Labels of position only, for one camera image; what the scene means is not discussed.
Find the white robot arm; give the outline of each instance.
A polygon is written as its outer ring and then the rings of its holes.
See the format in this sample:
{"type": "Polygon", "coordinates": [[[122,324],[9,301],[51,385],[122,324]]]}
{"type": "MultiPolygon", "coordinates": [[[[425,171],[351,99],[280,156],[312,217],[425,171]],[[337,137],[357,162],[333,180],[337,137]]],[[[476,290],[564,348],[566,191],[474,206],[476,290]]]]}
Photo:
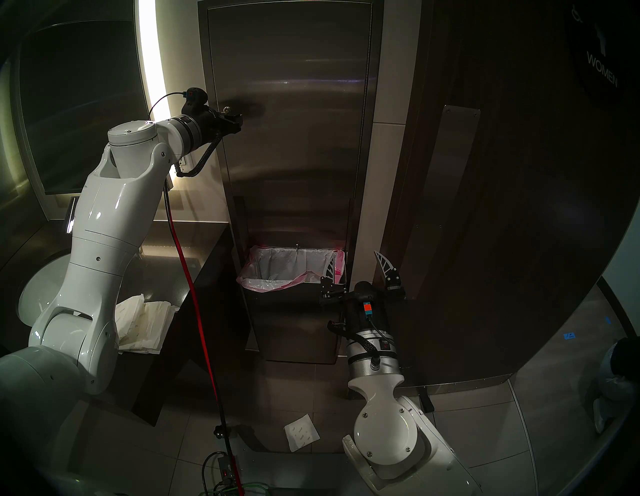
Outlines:
{"type": "Polygon", "coordinates": [[[481,490],[427,416],[410,399],[394,397],[402,384],[396,344],[389,333],[384,300],[401,300],[396,268],[376,252],[385,290],[358,282],[354,291],[322,281],[321,303],[342,303],[343,323],[328,329],[348,339],[349,388],[367,404],[342,447],[376,495],[446,494],[470,496],[481,490]]]}
{"type": "Polygon", "coordinates": [[[78,396],[109,384],[118,356],[114,313],[125,269],[153,222],[164,181],[179,159],[240,131],[242,116],[215,112],[199,88],[185,92],[183,114],[109,130],[109,143],[76,207],[71,258],[59,293],[31,329],[29,347],[0,358],[0,400],[18,438],[37,451],[78,396]]]}

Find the green cable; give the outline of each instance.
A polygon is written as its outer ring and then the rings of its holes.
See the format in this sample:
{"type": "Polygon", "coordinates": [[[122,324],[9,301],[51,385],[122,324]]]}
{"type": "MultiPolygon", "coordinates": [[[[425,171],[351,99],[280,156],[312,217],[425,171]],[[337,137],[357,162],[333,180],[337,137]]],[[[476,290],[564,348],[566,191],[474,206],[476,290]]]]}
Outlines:
{"type": "MultiPolygon", "coordinates": [[[[267,496],[269,496],[269,495],[271,494],[271,493],[269,492],[269,488],[268,488],[268,487],[266,487],[266,486],[263,486],[263,485],[262,485],[262,484],[260,484],[260,483],[247,483],[247,484],[242,484],[242,487],[243,487],[243,488],[260,488],[260,489],[262,489],[262,490],[264,491],[264,493],[265,493],[267,496]]],[[[215,495],[222,494],[222,493],[227,493],[227,492],[230,492],[230,491],[237,491],[237,487],[227,488],[227,489],[222,489],[222,490],[217,491],[217,492],[215,492],[215,493],[214,493],[213,491],[210,491],[208,495],[205,495],[205,493],[204,493],[204,491],[203,491],[203,492],[201,492],[198,496],[215,496],[215,495]]]]}

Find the trash can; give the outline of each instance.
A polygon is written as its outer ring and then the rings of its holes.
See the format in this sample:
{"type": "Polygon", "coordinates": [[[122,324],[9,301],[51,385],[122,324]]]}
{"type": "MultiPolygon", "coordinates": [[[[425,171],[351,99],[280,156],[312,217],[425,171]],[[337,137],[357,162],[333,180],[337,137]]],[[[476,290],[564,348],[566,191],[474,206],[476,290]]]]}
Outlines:
{"type": "Polygon", "coordinates": [[[320,279],[336,284],[342,250],[254,246],[237,281],[243,286],[255,339],[265,360],[334,364],[339,337],[327,330],[339,309],[321,307],[320,279]]]}

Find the sink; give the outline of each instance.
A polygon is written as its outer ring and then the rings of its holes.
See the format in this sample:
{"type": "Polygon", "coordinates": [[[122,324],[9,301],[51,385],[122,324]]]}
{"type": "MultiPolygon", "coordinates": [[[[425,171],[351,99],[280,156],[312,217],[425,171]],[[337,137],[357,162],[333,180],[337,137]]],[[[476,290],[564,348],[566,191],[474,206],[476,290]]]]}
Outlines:
{"type": "Polygon", "coordinates": [[[71,254],[49,262],[29,279],[18,300],[18,316],[24,324],[33,326],[58,293],[65,280],[69,258],[71,254]]]}

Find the crumpled paper towel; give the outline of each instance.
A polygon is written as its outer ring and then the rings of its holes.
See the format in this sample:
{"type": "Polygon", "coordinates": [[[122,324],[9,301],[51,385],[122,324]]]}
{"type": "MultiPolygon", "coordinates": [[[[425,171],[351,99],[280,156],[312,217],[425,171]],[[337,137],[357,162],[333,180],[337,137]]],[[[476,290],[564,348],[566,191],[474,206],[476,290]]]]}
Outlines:
{"type": "Polygon", "coordinates": [[[173,315],[179,310],[168,301],[145,303],[142,294],[116,305],[119,351],[160,353],[173,315]]]}
{"type": "Polygon", "coordinates": [[[289,441],[289,449],[292,452],[320,439],[309,414],[284,426],[284,431],[289,441]]]}

